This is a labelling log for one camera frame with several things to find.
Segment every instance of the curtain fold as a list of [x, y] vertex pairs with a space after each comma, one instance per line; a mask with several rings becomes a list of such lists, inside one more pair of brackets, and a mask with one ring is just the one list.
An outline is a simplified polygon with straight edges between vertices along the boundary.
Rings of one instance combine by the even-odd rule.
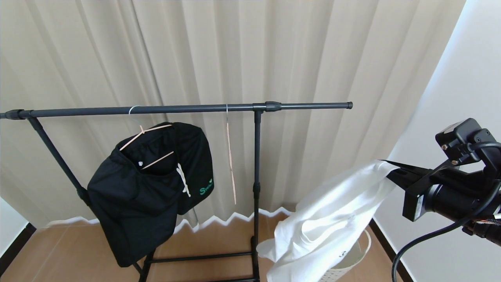
[[[391, 152], [464, 0], [3, 1], [0, 108], [354, 102], [352, 110], [265, 113], [261, 208], [298, 202], [325, 179]], [[200, 126], [215, 190], [191, 224], [253, 210], [254, 123], [226, 113], [134, 115], [143, 127]], [[127, 115], [41, 118], [85, 187]], [[2, 120], [1, 196], [35, 226], [94, 218], [24, 121]]]

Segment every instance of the black baseboard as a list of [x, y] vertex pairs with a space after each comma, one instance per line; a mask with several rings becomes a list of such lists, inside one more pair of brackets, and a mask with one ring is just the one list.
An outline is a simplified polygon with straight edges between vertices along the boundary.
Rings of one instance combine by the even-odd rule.
[[28, 223], [10, 247], [5, 251], [2, 257], [0, 257], [0, 277], [3, 275], [5, 270], [7, 270], [7, 267], [12, 263], [14, 258], [18, 255], [36, 230], [37, 229], [31, 225], [31, 223]]
[[[384, 251], [388, 255], [391, 261], [395, 258], [397, 254], [395, 254], [395, 251], [393, 248], [390, 246], [390, 243], [388, 242], [388, 239], [383, 235], [383, 232], [381, 232], [381, 229], [377, 225], [377, 223], [374, 221], [374, 219], [371, 219], [371, 222], [369, 223], [369, 226], [371, 227], [372, 231], [374, 232], [374, 235], [376, 235], [376, 238], [378, 241], [381, 243], [383, 246]], [[400, 274], [400, 277], [402, 277], [402, 280], [404, 282], [414, 282], [412, 277], [410, 276], [409, 272], [405, 268], [405, 266], [400, 262], [397, 267], [398, 274]]]

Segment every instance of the white wall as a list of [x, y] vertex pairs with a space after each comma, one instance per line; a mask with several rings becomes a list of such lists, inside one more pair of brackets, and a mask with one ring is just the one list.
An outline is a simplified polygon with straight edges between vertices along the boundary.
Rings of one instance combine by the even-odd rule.
[[[467, 1], [424, 96], [389, 159], [435, 168], [445, 160], [435, 134], [468, 117], [501, 141], [499, 0]], [[396, 249], [451, 223], [432, 213], [412, 223], [401, 215], [403, 197], [401, 189], [394, 191], [375, 216]], [[501, 280], [497, 271], [500, 257], [501, 247], [458, 229], [413, 247], [403, 261], [416, 282], [491, 282]]]
[[27, 223], [22, 215], [0, 198], [0, 256], [14, 242]]

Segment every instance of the black cable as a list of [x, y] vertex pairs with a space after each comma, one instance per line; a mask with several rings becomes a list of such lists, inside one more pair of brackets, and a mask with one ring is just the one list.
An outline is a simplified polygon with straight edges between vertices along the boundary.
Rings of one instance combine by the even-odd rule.
[[[481, 148], [486, 148], [486, 147], [496, 147], [496, 148], [500, 148], [501, 149], [501, 143], [497, 143], [497, 142], [484, 142], [483, 144], [481, 144], [481, 143], [477, 143], [477, 144], [479, 144], [479, 146], [475, 150], [478, 150], [478, 149], [481, 149]], [[496, 195], [499, 192], [500, 184], [501, 183], [498, 182], [497, 185], [495, 185], [493, 187], [492, 191], [490, 191], [490, 193], [485, 198], [485, 200], [483, 200], [480, 203], [480, 205], [475, 210], [473, 210], [470, 214], [466, 215], [465, 217], [461, 218], [460, 220], [452, 223], [451, 225], [449, 225], [447, 227], [444, 227], [444, 228], [439, 229], [437, 231], [434, 231], [434, 232], [428, 233], [426, 235], [423, 235], [423, 236], [421, 236], [421, 237], [419, 237], [417, 239], [414, 239], [413, 241], [411, 241], [407, 245], [405, 245], [398, 252], [398, 254], [395, 256], [395, 258], [393, 259], [393, 264], [391, 266], [391, 279], [392, 279], [392, 281], [393, 282], [397, 282], [397, 266], [398, 266], [398, 263], [400, 262], [401, 257], [404, 255], [404, 253], [406, 251], [408, 251], [410, 248], [412, 248], [413, 246], [415, 246], [415, 245], [417, 245], [417, 244], [419, 244], [419, 243], [421, 243], [423, 241], [426, 241], [428, 239], [431, 239], [431, 238], [437, 237], [439, 235], [445, 234], [447, 232], [453, 231], [454, 229], [467, 224], [474, 216], [476, 216], [482, 210], [484, 210], [491, 203], [491, 201], [494, 199], [494, 197], [496, 197]]]

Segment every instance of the green logo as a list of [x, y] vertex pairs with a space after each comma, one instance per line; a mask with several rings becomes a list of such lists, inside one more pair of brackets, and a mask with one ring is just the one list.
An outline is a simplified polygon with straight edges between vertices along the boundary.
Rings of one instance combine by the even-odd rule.
[[214, 183], [212, 182], [212, 179], [209, 180], [209, 185], [207, 185], [207, 187], [205, 188], [200, 188], [200, 195], [203, 195], [205, 194], [207, 191], [209, 191], [212, 186], [214, 185]]

